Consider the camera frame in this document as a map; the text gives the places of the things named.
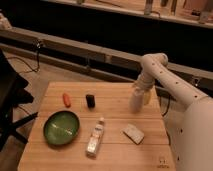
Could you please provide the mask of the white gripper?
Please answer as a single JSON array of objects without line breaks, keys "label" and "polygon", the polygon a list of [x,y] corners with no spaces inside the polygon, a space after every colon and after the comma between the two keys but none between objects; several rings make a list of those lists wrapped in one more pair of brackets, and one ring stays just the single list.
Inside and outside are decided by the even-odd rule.
[{"label": "white gripper", "polygon": [[148,105],[151,99],[151,88],[153,87],[153,82],[145,82],[142,78],[138,78],[134,83],[133,86],[139,88],[141,91],[144,92],[144,102],[143,105]]}]

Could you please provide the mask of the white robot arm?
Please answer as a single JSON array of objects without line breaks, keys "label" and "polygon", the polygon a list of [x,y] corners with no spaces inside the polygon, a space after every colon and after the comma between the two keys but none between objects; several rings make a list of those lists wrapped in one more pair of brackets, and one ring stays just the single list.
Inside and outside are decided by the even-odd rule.
[{"label": "white robot arm", "polygon": [[178,169],[213,171],[213,98],[170,72],[164,53],[143,55],[140,63],[142,71],[134,83],[130,109],[141,109],[143,93],[158,80],[185,109],[179,134]]}]

